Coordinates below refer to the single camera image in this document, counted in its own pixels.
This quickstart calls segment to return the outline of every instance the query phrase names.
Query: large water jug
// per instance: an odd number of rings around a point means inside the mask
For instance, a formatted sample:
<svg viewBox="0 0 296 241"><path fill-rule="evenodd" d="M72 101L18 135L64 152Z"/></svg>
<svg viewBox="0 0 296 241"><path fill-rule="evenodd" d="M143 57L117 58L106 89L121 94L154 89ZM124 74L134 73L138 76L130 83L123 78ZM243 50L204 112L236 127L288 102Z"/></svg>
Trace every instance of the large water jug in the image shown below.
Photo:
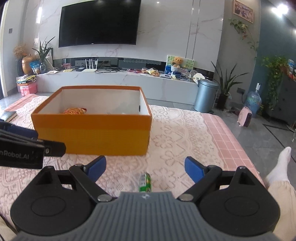
<svg viewBox="0 0 296 241"><path fill-rule="evenodd" d="M257 83L255 92L251 91L248 93L244 106L248 107L252 111L252 117L256 116L258 109L261 106L262 100L258 91L260 89L260 84Z"/></svg>

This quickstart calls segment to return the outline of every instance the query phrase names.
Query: logo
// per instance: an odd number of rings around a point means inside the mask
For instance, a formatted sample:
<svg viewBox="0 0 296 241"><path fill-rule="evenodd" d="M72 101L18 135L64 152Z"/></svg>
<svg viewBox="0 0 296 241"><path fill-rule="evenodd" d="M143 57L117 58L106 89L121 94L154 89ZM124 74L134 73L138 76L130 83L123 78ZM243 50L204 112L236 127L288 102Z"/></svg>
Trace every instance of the logo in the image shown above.
<svg viewBox="0 0 296 241"><path fill-rule="evenodd" d="M141 197L144 198L145 200L147 200L148 198L150 198L150 195L145 194L145 195L142 195Z"/></svg>
<svg viewBox="0 0 296 241"><path fill-rule="evenodd" d="M29 159L29 155L27 154L23 155L22 153L14 153L14 152L9 152L7 150L3 150L3 151L0 150L0 156L9 156L9 157L15 157L18 159L26 159L26 160Z"/></svg>

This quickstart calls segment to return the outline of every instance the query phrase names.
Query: black tv screen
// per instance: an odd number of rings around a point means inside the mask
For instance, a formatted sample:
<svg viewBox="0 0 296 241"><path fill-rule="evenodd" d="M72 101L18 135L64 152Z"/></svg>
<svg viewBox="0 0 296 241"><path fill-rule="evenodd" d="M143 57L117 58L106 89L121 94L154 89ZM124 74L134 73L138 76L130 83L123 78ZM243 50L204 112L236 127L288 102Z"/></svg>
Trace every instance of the black tv screen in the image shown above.
<svg viewBox="0 0 296 241"><path fill-rule="evenodd" d="M141 0L94 0L62 7L59 47L136 44Z"/></svg>

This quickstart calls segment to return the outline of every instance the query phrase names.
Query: teddy bear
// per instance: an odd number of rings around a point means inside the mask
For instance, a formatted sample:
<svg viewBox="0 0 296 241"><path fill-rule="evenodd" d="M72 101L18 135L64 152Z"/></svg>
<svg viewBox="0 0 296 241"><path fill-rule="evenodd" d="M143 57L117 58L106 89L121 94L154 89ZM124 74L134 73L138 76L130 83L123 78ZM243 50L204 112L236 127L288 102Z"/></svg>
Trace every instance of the teddy bear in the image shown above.
<svg viewBox="0 0 296 241"><path fill-rule="evenodd" d="M171 61L172 66L181 67L183 59L181 57L174 57L174 60Z"/></svg>

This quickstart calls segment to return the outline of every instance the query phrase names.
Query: pink storage box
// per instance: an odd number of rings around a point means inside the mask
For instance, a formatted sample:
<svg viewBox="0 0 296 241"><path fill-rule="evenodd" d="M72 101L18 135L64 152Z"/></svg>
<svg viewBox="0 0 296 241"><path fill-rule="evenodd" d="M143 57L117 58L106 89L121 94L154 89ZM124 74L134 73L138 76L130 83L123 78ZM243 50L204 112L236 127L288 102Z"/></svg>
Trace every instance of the pink storage box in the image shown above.
<svg viewBox="0 0 296 241"><path fill-rule="evenodd" d="M20 91L22 93L22 96L26 96L28 94L35 94L37 93L37 83L34 82L32 84L22 85L20 86Z"/></svg>

